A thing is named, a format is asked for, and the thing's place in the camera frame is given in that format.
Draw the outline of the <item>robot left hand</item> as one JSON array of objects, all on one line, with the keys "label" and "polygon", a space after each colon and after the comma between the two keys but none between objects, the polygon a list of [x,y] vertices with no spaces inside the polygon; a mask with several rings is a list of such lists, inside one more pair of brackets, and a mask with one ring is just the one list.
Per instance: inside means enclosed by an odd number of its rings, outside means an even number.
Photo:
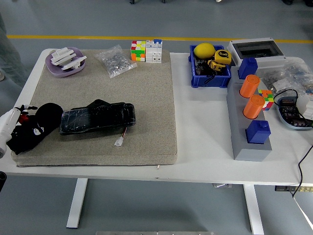
[{"label": "robot left hand", "polygon": [[22,105],[21,107],[14,107],[0,117],[0,146],[6,147],[6,143],[12,138],[11,134],[18,122],[21,113],[24,110],[36,110],[36,106]]}]

